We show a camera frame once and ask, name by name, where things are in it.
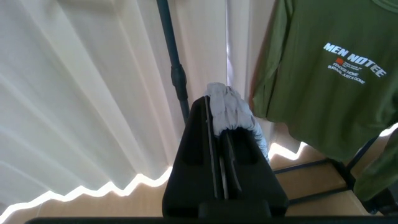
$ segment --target black pole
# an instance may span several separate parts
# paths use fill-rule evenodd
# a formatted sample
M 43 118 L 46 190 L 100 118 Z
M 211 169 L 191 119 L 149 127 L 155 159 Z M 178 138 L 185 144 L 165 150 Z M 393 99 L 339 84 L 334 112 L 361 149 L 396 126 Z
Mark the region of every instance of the black pole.
M 187 93 L 187 77 L 178 58 L 177 45 L 175 44 L 174 30 L 172 18 L 170 16 L 169 4 L 167 0 L 156 0 L 159 9 L 160 20 L 164 37 L 169 51 L 170 62 L 172 64 L 172 83 L 177 92 L 177 98 L 180 101 L 182 116 L 184 122 L 187 122 L 189 116 L 188 93 Z

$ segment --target white curtain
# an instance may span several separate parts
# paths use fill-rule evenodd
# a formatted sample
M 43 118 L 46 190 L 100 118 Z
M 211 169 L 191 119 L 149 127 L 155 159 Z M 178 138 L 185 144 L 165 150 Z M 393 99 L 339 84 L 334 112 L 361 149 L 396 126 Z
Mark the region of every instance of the white curtain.
M 248 99 L 273 2 L 169 1 L 190 103 L 227 80 Z M 183 129 L 155 0 L 0 1 L 3 208 L 157 179 Z

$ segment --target green shirt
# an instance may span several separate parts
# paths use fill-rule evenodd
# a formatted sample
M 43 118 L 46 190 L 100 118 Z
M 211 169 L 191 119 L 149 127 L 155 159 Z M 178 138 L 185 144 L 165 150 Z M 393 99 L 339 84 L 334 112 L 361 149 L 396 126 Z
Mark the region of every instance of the green shirt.
M 398 122 L 398 0 L 277 1 L 259 60 L 254 114 L 332 159 Z M 397 138 L 357 180 L 360 199 L 398 180 Z

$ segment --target gray fabric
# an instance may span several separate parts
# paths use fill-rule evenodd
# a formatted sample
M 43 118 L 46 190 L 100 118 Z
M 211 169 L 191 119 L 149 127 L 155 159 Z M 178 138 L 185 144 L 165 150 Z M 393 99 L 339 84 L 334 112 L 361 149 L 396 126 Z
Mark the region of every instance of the gray fabric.
M 220 136 L 225 129 L 238 127 L 247 129 L 253 133 L 257 144 L 268 159 L 268 145 L 262 134 L 260 124 L 256 121 L 249 105 L 241 98 L 241 95 L 230 86 L 222 83 L 207 84 L 206 96 L 210 97 L 210 110 L 213 115 L 214 135 Z

